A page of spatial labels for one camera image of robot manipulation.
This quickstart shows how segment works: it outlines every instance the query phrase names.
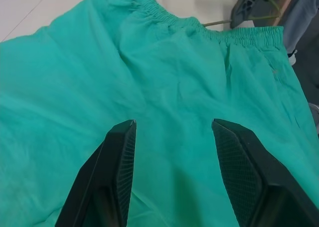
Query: white surface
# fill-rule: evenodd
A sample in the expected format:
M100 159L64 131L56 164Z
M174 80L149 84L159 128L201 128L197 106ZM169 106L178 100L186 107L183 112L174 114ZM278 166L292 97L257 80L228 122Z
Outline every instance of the white surface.
M30 13L41 0L0 0L0 41Z
M32 34L49 25L57 16L70 10L81 0L0 0L0 40ZM195 16L201 23L230 18L237 0L157 0L168 11L179 16ZM208 27L229 29L228 24Z

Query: green shorts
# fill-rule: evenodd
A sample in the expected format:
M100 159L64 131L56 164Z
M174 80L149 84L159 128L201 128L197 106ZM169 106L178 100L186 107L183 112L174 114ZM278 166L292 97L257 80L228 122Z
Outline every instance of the green shorts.
M128 119L130 227L238 226L214 118L253 130L319 207L319 141L282 32L210 31L155 0L83 0L0 43L0 226L53 226L80 167Z

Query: gray cloth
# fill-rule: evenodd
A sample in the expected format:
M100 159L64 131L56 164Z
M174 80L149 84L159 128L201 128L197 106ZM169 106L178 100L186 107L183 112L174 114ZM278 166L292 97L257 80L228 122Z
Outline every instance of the gray cloth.
M309 103L309 107L315 121L317 134L319 134L319 106Z
M284 45L292 53L319 8L319 0L292 0L284 24Z

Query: metal hanger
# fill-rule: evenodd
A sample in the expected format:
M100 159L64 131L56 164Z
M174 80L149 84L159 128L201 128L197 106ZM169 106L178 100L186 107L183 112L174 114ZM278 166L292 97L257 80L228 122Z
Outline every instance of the metal hanger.
M261 20L261 19L272 19L272 18L278 18L281 16L280 8L276 4L274 0L266 0L268 1L271 5L275 7L275 9L278 11L278 15L269 15L269 16L261 16L261 17L255 17L251 16L251 9L253 4L255 3L256 0L239 0L235 7L233 8L232 11L232 19L229 20L222 20L222 21L215 21L215 22L209 22L209 23L204 23L203 26L212 26L212 25L218 25L218 24L223 24L223 23L231 23L231 28L236 27L243 21L247 20Z

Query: teal fabric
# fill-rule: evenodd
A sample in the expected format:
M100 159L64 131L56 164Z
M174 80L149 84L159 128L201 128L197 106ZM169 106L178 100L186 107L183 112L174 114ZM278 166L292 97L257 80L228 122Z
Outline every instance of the teal fabric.
M84 0L0 44L0 226L53 226L111 127L138 124L129 227L236 227L211 121L253 130L319 207L319 141L281 27L215 32Z

